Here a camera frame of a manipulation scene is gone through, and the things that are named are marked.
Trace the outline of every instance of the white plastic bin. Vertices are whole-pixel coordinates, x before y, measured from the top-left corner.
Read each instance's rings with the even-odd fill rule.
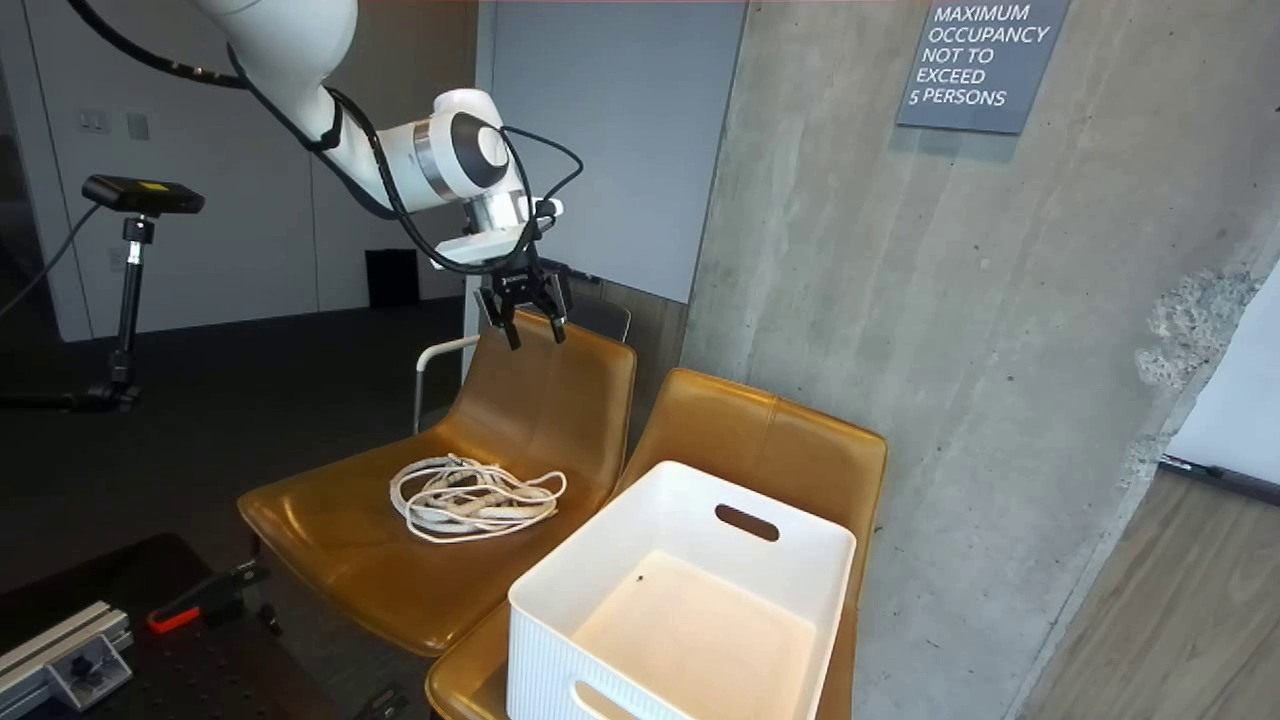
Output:
[[[507,714],[812,716],[851,551],[842,525],[655,465],[512,583]]]

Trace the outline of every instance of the black stand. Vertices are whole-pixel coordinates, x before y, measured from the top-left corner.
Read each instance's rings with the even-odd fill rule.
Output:
[[[138,312],[145,295],[145,247],[158,238],[158,216],[123,216],[123,292],[122,292],[122,327],[108,358],[108,385],[86,394],[45,394],[45,395],[0,395],[0,407],[74,407],[74,411],[130,411],[139,395],[132,376]]]

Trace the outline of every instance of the white rope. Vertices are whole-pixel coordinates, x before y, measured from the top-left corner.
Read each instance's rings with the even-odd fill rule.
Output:
[[[394,483],[394,510],[404,529],[427,545],[467,545],[488,536],[512,536],[530,525],[558,518],[567,478],[543,474],[515,481],[501,465],[478,465],[464,455],[427,455],[404,465]]]

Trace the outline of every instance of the concrete pillar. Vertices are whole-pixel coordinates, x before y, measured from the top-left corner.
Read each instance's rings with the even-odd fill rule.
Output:
[[[683,335],[891,440],[865,720],[1022,714],[1280,247],[1275,0],[1072,0],[1018,139],[891,128],[924,14],[749,10]]]

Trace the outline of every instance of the wooden chair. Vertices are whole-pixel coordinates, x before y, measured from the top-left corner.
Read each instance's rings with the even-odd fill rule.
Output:
[[[683,461],[726,481],[767,491],[804,514],[830,518],[858,536],[850,604],[819,716],[851,716],[858,617],[878,540],[878,504],[890,469],[890,445],[858,423],[819,416],[785,395],[676,370],[644,423],[644,438],[622,474],[622,488],[655,461]],[[507,604],[494,604],[434,663],[425,693],[440,716],[507,716]]]
[[[605,504],[629,455],[631,347],[515,318],[519,352],[486,333],[450,416],[410,440],[241,498],[243,525],[321,600],[414,658],[437,658],[478,612]],[[495,461],[515,478],[563,469],[561,514],[481,545],[425,545],[390,481],[425,455]]]

